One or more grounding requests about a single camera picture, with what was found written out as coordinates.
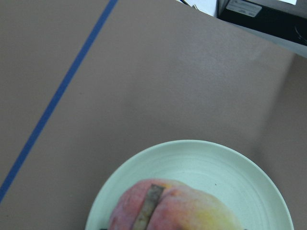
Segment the green plate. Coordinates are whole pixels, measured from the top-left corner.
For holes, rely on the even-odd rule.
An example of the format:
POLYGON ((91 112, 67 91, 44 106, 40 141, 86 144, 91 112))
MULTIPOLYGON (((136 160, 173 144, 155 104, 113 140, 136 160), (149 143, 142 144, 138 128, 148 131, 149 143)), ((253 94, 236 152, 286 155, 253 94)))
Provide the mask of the green plate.
POLYGON ((97 194, 85 225, 108 228, 120 196, 142 179, 165 178, 217 197, 246 230, 291 230, 288 207, 270 177, 228 147, 201 140, 176 140, 149 147, 118 167, 97 194))

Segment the peach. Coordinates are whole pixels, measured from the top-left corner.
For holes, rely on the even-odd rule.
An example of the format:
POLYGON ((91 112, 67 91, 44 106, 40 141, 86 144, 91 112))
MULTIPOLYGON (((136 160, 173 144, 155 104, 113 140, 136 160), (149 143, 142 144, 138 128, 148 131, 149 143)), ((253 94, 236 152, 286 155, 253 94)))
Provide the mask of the peach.
POLYGON ((219 199, 184 183, 167 179, 138 181, 120 197, 110 219, 110 230, 130 230, 151 185, 164 188, 151 216, 149 230, 242 230, 234 213, 219 199))

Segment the black power adapter box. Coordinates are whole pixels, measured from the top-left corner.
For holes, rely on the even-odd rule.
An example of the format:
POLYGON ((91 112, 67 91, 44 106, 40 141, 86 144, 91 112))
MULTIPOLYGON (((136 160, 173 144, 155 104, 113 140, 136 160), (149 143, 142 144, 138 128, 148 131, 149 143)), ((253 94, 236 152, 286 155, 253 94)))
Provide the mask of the black power adapter box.
POLYGON ((219 0, 217 18, 307 45, 305 0, 219 0))

